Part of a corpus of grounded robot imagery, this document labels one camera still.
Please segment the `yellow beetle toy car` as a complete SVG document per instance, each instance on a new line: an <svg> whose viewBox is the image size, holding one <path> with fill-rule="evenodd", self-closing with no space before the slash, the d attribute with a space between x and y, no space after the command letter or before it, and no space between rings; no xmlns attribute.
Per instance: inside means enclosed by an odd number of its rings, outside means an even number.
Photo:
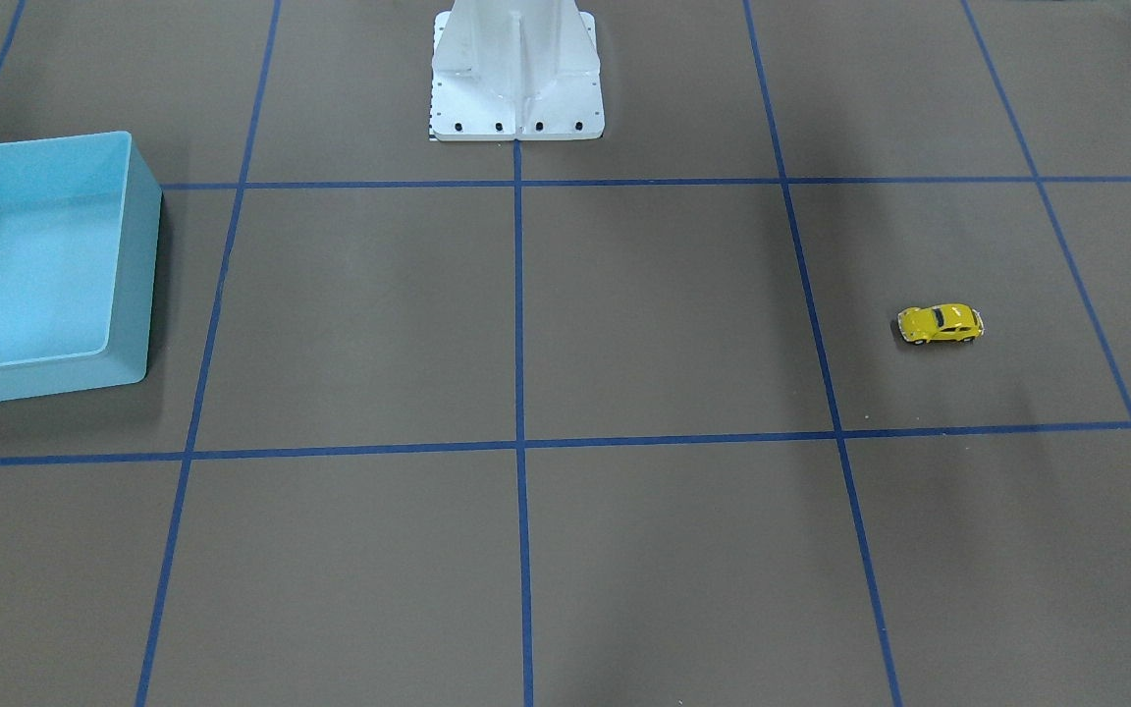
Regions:
<svg viewBox="0 0 1131 707"><path fill-rule="evenodd" d="M929 342L973 342L986 331L979 310L960 301L931 307L908 307L893 322L903 340L914 346Z"/></svg>

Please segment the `light blue plastic bin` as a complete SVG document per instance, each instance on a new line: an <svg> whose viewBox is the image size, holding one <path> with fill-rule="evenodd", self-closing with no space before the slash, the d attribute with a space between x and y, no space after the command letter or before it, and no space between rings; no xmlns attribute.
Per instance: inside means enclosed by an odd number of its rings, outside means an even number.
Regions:
<svg viewBox="0 0 1131 707"><path fill-rule="evenodd" d="M161 207L131 133L0 143L0 402L143 380Z"/></svg>

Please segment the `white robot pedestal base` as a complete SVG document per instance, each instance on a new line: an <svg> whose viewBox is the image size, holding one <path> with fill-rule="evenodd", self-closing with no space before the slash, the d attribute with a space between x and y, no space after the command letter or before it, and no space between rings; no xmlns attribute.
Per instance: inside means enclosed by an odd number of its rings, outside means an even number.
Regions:
<svg viewBox="0 0 1131 707"><path fill-rule="evenodd" d="M435 14L432 40L432 139L605 133L597 23L575 1L457 1Z"/></svg>

